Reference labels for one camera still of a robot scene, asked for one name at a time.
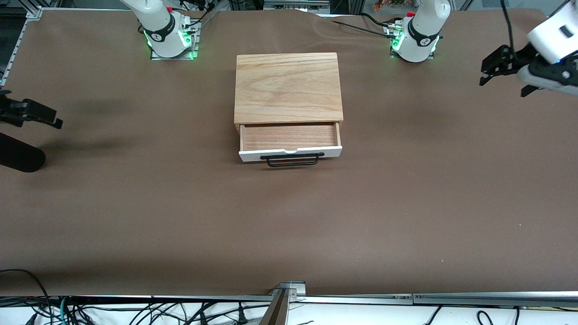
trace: metal handle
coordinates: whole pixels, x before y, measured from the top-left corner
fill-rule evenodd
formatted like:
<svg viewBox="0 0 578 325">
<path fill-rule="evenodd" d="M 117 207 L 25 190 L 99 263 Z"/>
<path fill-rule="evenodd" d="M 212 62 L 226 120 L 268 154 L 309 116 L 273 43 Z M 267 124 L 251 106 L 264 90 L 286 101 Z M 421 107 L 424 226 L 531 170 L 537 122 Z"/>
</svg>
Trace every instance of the metal handle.
<svg viewBox="0 0 578 325">
<path fill-rule="evenodd" d="M 267 161 L 269 167 L 293 167 L 293 166 L 311 166 L 319 162 L 319 157 L 323 157 L 325 153 L 295 153 L 295 154 L 279 154 L 274 156 L 261 156 L 261 160 Z M 295 161 L 305 160 L 307 158 L 315 158 L 313 161 Z"/>
</svg>

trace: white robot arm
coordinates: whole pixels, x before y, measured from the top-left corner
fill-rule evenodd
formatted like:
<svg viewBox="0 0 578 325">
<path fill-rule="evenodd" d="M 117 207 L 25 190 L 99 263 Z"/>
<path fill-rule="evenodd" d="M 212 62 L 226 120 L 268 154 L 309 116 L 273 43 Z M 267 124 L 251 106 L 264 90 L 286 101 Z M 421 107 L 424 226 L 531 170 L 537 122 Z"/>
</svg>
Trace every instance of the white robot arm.
<svg viewBox="0 0 578 325">
<path fill-rule="evenodd" d="M 526 97 L 538 89 L 578 95 L 578 8 L 567 0 L 556 12 L 528 34 L 529 43 L 520 51 L 502 45 L 482 61 L 480 86 L 492 77 L 516 73 L 528 84 Z"/>
<path fill-rule="evenodd" d="M 149 46 L 161 57 L 176 57 L 191 47 L 191 19 L 169 11 L 162 0 L 120 0 L 135 13 L 143 25 Z"/>
<path fill-rule="evenodd" d="M 395 22 L 401 33 L 393 41 L 392 50 L 406 61 L 424 61 L 435 51 L 439 33 L 450 12 L 447 0 L 423 0 L 415 16 Z"/>
</svg>

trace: wooden lid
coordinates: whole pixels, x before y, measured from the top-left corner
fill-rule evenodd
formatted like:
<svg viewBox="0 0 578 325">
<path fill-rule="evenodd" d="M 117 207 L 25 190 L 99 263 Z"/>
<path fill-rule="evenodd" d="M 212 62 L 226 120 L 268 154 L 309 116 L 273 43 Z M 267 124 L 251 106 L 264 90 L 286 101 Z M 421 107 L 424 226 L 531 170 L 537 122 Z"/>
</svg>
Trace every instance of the wooden lid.
<svg viewBox="0 0 578 325">
<path fill-rule="evenodd" d="M 343 121 L 336 53 L 237 56 L 237 128 L 331 121 Z"/>
</svg>

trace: open drawer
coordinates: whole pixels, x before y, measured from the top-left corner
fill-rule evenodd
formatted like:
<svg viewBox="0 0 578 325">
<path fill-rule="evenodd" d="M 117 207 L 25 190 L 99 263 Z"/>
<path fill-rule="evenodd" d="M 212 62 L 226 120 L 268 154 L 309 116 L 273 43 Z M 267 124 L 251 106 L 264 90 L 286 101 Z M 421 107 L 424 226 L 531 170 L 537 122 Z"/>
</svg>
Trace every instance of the open drawer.
<svg viewBox="0 0 578 325">
<path fill-rule="evenodd" d="M 339 157 L 339 123 L 240 125 L 239 155 L 245 162 L 270 166 L 313 165 L 319 158 Z"/>
</svg>

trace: table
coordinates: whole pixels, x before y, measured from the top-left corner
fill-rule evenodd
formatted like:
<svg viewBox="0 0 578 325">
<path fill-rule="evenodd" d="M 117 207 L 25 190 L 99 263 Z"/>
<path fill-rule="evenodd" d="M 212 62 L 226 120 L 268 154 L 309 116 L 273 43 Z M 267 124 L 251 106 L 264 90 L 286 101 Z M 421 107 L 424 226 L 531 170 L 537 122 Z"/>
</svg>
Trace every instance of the table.
<svg viewBox="0 0 578 325">
<path fill-rule="evenodd" d="M 543 21 L 512 10 L 516 45 Z M 342 21 L 378 31 L 360 17 Z M 477 85 L 507 43 L 498 10 L 454 12 L 436 58 L 297 10 L 224 12 L 195 61 L 150 61 L 131 12 L 45 11 L 6 88 L 62 130 L 4 132 L 42 148 L 0 169 L 0 265 L 50 294 L 308 294 L 572 290 L 578 285 L 578 98 Z M 238 54 L 337 52 L 339 158 L 242 164 Z M 11 275 L 0 295 L 39 294 Z"/>
</svg>

